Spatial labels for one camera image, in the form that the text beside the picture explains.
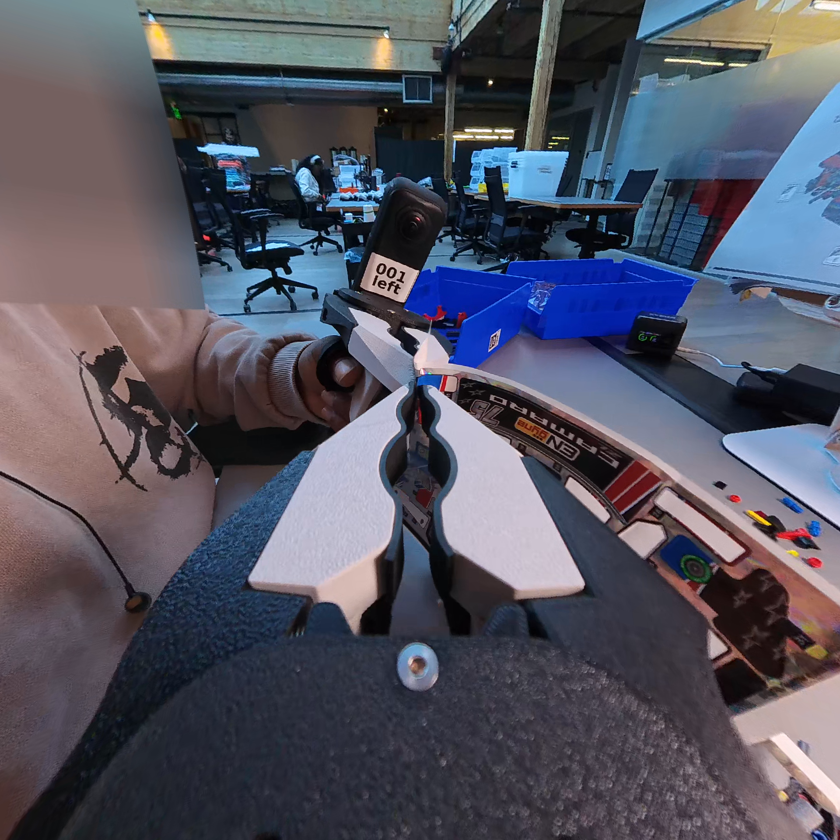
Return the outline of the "white instruction booklet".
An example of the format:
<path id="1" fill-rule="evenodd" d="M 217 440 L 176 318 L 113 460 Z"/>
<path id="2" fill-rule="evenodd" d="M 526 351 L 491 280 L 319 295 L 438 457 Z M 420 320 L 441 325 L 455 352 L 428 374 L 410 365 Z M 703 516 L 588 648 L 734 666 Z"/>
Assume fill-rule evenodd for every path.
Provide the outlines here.
<path id="1" fill-rule="evenodd" d="M 735 294 L 768 288 L 838 298 L 838 85 L 777 160 L 706 272 Z"/>

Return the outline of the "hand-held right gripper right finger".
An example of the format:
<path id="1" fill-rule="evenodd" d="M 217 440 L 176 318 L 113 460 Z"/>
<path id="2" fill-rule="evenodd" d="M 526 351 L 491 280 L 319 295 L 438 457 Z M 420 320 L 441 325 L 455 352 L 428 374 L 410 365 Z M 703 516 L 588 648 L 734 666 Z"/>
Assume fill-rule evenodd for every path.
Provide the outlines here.
<path id="1" fill-rule="evenodd" d="M 450 632 L 476 634 L 508 603 L 583 592 L 531 460 L 435 387 L 421 387 L 420 416 L 439 484 L 429 566 Z"/>

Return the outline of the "sticker sheet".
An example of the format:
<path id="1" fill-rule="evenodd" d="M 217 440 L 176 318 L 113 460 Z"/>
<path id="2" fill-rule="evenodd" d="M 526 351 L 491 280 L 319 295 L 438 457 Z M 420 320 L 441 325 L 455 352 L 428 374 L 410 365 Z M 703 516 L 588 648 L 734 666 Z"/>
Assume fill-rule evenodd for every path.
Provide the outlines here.
<path id="1" fill-rule="evenodd" d="M 838 675 L 838 587 L 784 553 L 740 507 L 628 438 L 504 377 L 448 364 L 417 377 L 560 478 L 707 621 L 738 710 Z"/>

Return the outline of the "wooden table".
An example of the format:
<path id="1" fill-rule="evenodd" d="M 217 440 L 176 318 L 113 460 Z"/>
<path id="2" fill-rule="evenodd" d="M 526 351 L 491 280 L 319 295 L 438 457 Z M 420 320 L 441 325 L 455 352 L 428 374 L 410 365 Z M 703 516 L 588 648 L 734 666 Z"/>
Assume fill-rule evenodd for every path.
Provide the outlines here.
<path id="1" fill-rule="evenodd" d="M 524 206 L 535 206 L 550 209 L 554 212 L 570 211 L 585 216 L 587 219 L 598 219 L 607 215 L 634 212 L 641 209 L 644 203 L 622 202 L 612 199 L 601 199 L 578 196 L 511 196 L 506 195 L 508 201 Z"/>

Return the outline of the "person's beige sweatshirt torso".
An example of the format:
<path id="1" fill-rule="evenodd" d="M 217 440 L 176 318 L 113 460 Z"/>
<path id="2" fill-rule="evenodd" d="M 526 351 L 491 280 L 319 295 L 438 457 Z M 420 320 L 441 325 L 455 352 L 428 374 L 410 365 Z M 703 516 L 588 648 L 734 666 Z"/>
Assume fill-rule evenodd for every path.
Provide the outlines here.
<path id="1" fill-rule="evenodd" d="M 1 831 L 76 747 L 152 598 L 211 530 L 186 435 L 206 310 L 2 304 Z"/>

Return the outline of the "small parts drawer cabinet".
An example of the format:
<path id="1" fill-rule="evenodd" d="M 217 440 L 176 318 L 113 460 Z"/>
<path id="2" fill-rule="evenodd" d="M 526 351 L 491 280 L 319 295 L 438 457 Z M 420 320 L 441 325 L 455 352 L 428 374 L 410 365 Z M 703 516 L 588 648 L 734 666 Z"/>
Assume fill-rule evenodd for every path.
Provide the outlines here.
<path id="1" fill-rule="evenodd" d="M 763 183 L 752 179 L 668 179 L 659 220 L 663 233 L 654 249 L 660 261 L 704 270 L 720 242 Z"/>

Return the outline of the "black power adapter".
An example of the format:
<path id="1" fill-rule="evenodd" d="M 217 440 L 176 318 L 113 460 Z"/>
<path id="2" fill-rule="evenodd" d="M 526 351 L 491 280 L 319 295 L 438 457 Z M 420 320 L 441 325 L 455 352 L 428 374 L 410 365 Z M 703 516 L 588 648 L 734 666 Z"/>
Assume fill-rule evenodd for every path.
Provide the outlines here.
<path id="1" fill-rule="evenodd" d="M 804 423 L 830 426 L 839 408 L 839 374 L 808 364 L 787 371 L 760 369 L 741 362 L 744 372 L 734 399 L 744 405 L 769 408 Z"/>

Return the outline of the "person's left hand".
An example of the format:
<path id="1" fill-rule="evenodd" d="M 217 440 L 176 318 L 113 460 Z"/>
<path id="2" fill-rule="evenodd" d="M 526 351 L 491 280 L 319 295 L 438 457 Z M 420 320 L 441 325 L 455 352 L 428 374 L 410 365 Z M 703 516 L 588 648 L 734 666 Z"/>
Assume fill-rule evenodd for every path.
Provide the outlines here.
<path id="1" fill-rule="evenodd" d="M 295 381 L 310 414 L 338 431 L 350 422 L 351 393 L 364 373 L 335 335 L 307 344 L 298 356 Z"/>

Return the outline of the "small black display device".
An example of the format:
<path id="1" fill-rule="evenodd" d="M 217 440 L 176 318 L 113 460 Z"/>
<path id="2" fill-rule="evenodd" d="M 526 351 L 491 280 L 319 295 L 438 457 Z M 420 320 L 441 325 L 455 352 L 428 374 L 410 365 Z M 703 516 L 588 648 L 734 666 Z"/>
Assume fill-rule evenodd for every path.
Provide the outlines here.
<path id="1" fill-rule="evenodd" d="M 680 315 L 641 311 L 626 337 L 626 349 L 669 360 L 679 349 L 687 323 Z"/>

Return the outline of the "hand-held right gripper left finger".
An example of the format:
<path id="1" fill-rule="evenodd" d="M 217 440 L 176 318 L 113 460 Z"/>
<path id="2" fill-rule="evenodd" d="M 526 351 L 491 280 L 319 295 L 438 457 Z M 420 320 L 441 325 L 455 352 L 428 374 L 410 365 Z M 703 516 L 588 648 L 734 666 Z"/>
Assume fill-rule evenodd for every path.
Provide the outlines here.
<path id="1" fill-rule="evenodd" d="M 321 444 L 248 576 L 263 592 L 342 611 L 354 633 L 388 634 L 403 576 L 403 503 L 414 388 L 402 386 Z"/>

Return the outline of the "pile of small lego pieces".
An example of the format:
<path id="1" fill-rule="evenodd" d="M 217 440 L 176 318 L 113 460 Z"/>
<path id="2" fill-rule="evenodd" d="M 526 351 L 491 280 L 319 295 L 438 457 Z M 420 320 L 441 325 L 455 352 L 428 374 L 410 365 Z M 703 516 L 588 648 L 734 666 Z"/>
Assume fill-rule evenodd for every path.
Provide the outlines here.
<path id="1" fill-rule="evenodd" d="M 711 485 L 723 494 L 728 503 L 735 508 L 741 508 L 741 513 L 751 521 L 751 524 L 764 536 L 777 543 L 784 553 L 814 571 L 824 568 L 823 550 L 819 545 L 823 536 L 823 524 L 818 519 L 808 518 L 802 504 L 791 497 L 779 499 L 782 507 L 794 517 L 792 526 L 788 527 L 776 514 L 746 507 L 743 497 L 737 492 L 732 492 L 727 482 L 714 480 Z"/>

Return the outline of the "stack of white storage boxes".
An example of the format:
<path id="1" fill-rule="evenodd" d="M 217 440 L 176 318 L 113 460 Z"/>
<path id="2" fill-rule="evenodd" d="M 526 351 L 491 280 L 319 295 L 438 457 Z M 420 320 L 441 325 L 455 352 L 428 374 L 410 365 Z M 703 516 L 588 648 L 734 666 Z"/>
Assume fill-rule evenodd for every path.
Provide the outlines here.
<path id="1" fill-rule="evenodd" d="M 562 180 L 567 151 L 517 151 L 493 147 L 473 151 L 468 189 L 484 193 L 486 170 L 499 168 L 502 188 L 509 197 L 554 195 Z"/>

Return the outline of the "black office chair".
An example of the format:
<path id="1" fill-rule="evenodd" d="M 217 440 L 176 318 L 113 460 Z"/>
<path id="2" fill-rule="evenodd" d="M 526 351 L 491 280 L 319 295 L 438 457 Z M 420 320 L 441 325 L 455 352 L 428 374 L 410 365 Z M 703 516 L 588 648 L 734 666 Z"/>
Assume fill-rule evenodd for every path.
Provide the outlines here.
<path id="1" fill-rule="evenodd" d="M 265 208 L 251 208 L 230 210 L 234 237 L 234 251 L 245 270 L 268 270 L 269 277 L 247 287 L 243 301 L 244 313 L 251 313 L 251 302 L 264 292 L 272 289 L 277 295 L 282 295 L 289 302 L 291 312 L 297 312 L 298 306 L 292 297 L 298 287 L 309 289 L 311 298 L 319 300 L 319 290 L 306 283 L 291 285 L 288 280 L 278 275 L 282 270 L 286 276 L 291 275 L 290 262 L 293 257 L 302 256 L 300 246 L 286 240 L 269 238 L 269 221 L 279 219 L 280 214 Z"/>
<path id="2" fill-rule="evenodd" d="M 336 216 L 330 215 L 322 209 L 323 195 L 305 196 L 293 175 L 287 175 L 287 181 L 297 201 L 299 227 L 315 234 L 314 237 L 302 243 L 302 245 L 309 246 L 315 256 L 319 253 L 320 248 L 325 245 L 334 246 L 338 253 L 342 254 L 341 243 L 326 235 L 330 228 L 339 227 L 340 221 Z"/>
<path id="3" fill-rule="evenodd" d="M 580 259 L 593 259 L 607 250 L 627 250 L 635 237 L 638 212 L 643 208 L 658 169 L 629 170 L 616 196 L 587 212 L 585 226 L 570 228 L 566 238 Z"/>
<path id="4" fill-rule="evenodd" d="M 508 263 L 518 259 L 548 259 L 545 248 L 551 237 L 552 218 L 541 205 L 509 202 L 499 166 L 485 168 L 487 219 L 480 243 L 485 252 Z"/>

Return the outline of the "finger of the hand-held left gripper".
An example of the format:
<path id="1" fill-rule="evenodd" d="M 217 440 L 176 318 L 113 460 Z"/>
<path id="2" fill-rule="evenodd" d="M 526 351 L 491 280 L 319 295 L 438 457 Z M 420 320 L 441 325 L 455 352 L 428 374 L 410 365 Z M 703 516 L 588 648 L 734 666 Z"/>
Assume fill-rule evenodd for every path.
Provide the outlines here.
<path id="1" fill-rule="evenodd" d="M 448 365 L 451 354 L 451 350 L 440 342 L 437 335 L 422 335 L 413 357 L 416 376 L 425 375 L 431 369 Z"/>
<path id="2" fill-rule="evenodd" d="M 390 392 L 410 385 L 415 378 L 413 357 L 390 331 L 390 324 L 369 312 L 352 308 L 355 322 L 348 352 Z"/>

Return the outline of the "person's left forearm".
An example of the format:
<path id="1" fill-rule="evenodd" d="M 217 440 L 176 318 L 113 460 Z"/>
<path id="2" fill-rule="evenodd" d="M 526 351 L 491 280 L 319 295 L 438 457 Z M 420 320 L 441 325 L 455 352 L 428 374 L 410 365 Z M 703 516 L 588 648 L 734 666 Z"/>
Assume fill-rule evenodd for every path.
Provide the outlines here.
<path id="1" fill-rule="evenodd" d="M 293 332 L 265 338 L 210 310 L 205 314 L 191 406 L 199 424 L 233 419 L 245 431 L 326 425 L 300 373 L 301 357 L 316 348 L 313 336 Z"/>

